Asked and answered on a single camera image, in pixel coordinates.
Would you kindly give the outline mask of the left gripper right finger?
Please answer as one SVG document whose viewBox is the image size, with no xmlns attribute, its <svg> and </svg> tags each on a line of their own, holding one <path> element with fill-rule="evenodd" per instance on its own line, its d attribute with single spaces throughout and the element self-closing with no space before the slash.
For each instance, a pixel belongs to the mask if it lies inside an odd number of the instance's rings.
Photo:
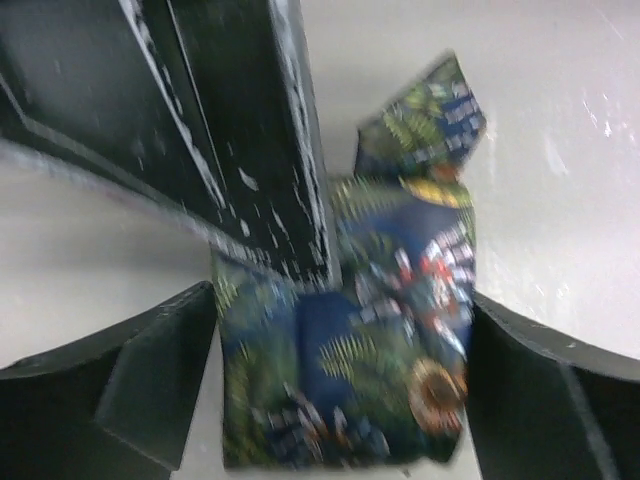
<svg viewBox="0 0 640 480">
<path fill-rule="evenodd" d="M 639 477 L 639 362 L 477 294 L 467 412 L 481 475 Z"/>
</svg>

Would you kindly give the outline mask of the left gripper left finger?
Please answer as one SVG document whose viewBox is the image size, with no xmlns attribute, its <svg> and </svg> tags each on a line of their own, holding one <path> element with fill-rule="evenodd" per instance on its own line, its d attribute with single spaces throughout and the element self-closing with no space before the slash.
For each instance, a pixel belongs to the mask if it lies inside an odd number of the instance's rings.
<svg viewBox="0 0 640 480">
<path fill-rule="evenodd" d="M 179 470 L 216 325 L 201 281 L 1 371 L 1 476 L 168 479 Z"/>
</svg>

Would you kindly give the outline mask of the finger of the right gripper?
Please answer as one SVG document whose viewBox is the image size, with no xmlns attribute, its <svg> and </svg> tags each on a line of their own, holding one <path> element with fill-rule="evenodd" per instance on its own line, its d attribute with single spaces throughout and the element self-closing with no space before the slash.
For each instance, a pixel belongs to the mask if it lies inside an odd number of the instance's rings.
<svg viewBox="0 0 640 480">
<path fill-rule="evenodd" d="M 166 1 L 5 1 L 1 148 L 224 253 L 231 203 Z"/>
<path fill-rule="evenodd" d="M 233 209 L 229 253 L 304 290 L 340 281 L 301 6 L 175 1 L 194 92 Z"/>
</svg>

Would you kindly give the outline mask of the green floral tie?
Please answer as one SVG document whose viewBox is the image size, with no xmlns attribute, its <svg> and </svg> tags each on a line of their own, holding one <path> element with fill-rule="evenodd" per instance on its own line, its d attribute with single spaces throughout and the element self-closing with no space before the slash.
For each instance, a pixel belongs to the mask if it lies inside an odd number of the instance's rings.
<svg viewBox="0 0 640 480">
<path fill-rule="evenodd" d="M 486 119 L 453 52 L 358 129 L 329 182 L 342 284 L 212 258 L 229 470 L 449 461 L 468 396 L 476 231 L 459 175 Z"/>
</svg>

